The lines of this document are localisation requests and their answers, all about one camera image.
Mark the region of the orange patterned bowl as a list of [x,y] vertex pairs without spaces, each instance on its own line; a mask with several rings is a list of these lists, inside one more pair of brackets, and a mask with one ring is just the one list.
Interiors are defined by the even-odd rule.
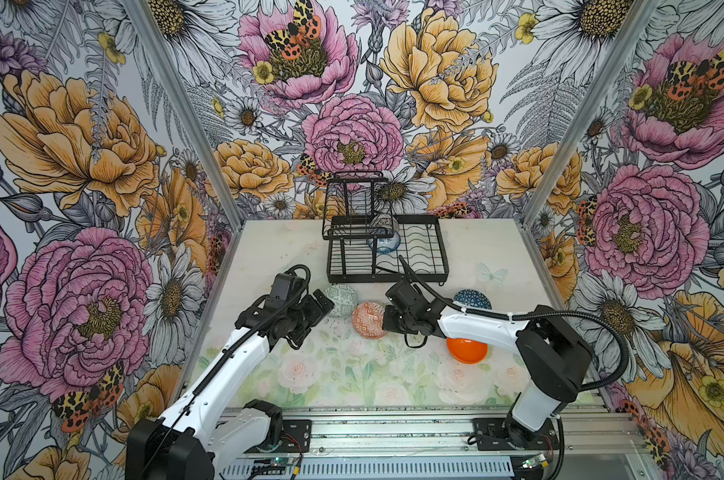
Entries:
[[352,314],[352,327],[362,337],[380,339],[387,335],[383,328],[385,307],[377,302],[363,302]]

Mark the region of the green patterned bowl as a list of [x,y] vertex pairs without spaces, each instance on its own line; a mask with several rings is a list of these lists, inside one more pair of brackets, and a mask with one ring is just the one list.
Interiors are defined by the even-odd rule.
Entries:
[[351,316],[358,305],[358,294],[356,290],[349,285],[329,285],[323,293],[334,304],[333,309],[329,313],[330,317],[345,318]]

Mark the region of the blue floral bowl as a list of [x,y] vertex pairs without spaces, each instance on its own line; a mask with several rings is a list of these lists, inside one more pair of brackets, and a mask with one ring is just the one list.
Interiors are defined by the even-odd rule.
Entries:
[[398,250],[401,245],[401,236],[394,232],[389,237],[377,236],[368,240],[369,248],[379,255],[389,255]]

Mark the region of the black wire dish rack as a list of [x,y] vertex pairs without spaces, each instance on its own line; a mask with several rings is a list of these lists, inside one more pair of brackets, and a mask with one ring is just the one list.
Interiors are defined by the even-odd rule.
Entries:
[[440,220],[398,214],[381,173],[339,173],[326,184],[322,237],[332,283],[395,282],[407,269],[443,284],[450,267]]

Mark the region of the maroon patterned white bowl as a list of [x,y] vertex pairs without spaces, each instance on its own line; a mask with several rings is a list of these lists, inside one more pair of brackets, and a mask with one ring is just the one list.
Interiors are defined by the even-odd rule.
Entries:
[[381,213],[370,223],[372,232],[376,236],[389,237],[394,232],[399,233],[399,224],[393,215]]

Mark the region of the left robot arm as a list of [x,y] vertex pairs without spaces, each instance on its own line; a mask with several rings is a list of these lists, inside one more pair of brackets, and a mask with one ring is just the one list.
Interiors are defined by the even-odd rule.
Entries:
[[225,346],[202,376],[155,420],[136,423],[126,442],[128,479],[214,479],[257,446],[279,443],[282,410],[249,402],[232,420],[222,415],[253,370],[280,341],[294,350],[334,308],[311,290],[298,264],[276,275],[269,293],[242,311]]

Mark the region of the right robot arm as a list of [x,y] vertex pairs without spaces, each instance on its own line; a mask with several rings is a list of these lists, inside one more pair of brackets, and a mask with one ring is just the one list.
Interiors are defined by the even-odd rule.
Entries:
[[521,357],[530,380],[489,437],[529,448],[551,429],[550,419],[586,389],[593,349],[559,311],[540,305],[530,313],[499,313],[426,295],[408,280],[386,292],[383,329],[409,335],[476,341]]

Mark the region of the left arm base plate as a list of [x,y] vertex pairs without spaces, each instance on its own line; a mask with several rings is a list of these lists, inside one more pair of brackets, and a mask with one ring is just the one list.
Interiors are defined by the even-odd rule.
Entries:
[[269,427],[265,440],[255,450],[261,453],[307,453],[312,427],[311,420],[283,420],[279,428]]

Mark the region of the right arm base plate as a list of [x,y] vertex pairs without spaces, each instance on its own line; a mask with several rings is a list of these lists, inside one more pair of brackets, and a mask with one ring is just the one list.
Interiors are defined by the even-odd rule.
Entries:
[[530,432],[519,425],[506,425],[500,417],[480,417],[472,420],[474,439],[480,451],[546,450],[559,448],[558,432],[551,419],[540,430]]

